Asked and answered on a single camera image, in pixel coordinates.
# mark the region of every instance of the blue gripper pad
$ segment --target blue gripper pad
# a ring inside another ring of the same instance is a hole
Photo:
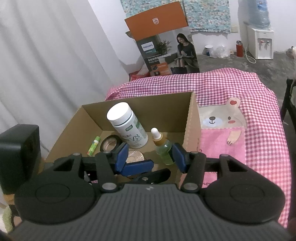
[[[127,163],[123,167],[120,174],[127,177],[127,176],[141,174],[144,172],[150,172],[153,166],[154,166],[154,162],[151,160]]]
[[[115,163],[116,172],[122,171],[127,158],[128,158],[128,144],[125,143],[125,145],[117,153],[117,159]]]
[[[185,154],[187,153],[179,143],[172,145],[173,159],[176,162],[180,172],[186,172]]]

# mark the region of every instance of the white bottle cap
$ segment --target white bottle cap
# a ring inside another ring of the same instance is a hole
[[[107,113],[107,119],[114,126],[125,123],[132,115],[133,111],[126,102],[113,105]]]
[[[161,134],[156,128],[152,128],[151,133],[152,133],[153,139],[158,140],[161,138]]]

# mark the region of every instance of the white container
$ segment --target white container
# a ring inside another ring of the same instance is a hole
[[[206,49],[206,55],[210,56],[211,53],[213,52],[213,45],[206,45],[205,46],[205,49]]]
[[[112,106],[107,119],[131,148],[138,149],[147,143],[148,135],[128,103]]]
[[[256,29],[249,25],[248,39],[248,51],[255,59],[274,59],[274,31],[272,29]]]

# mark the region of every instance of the bear applique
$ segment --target bear applique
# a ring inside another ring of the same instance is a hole
[[[228,145],[234,144],[242,134],[242,129],[247,128],[247,123],[239,109],[239,98],[230,98],[224,105],[210,105],[199,108],[201,129],[226,129],[232,128],[228,138]]]

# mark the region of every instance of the plastic bag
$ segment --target plastic bag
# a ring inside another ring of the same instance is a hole
[[[225,58],[230,56],[230,50],[227,47],[219,46],[216,49],[210,49],[210,57]]]

